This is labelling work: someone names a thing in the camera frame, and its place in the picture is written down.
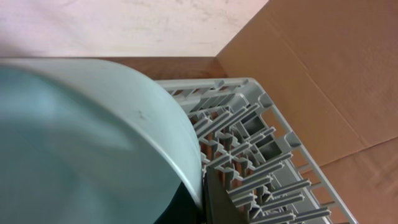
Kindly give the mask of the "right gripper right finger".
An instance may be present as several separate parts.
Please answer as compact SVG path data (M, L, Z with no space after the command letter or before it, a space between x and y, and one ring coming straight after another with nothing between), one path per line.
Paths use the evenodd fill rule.
M248 224L234 206L212 167L206 168L204 196L207 224Z

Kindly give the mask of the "light blue bowl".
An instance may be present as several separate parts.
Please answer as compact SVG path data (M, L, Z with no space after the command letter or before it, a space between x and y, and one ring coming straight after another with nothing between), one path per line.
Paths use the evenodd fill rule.
M1 60L1 222L154 223L202 207L198 138L157 82L93 59Z

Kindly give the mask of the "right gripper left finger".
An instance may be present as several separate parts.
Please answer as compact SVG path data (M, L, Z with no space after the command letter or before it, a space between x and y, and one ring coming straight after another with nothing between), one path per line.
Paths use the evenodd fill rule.
M200 224L202 221L202 212L184 183L181 183L169 206L154 224Z

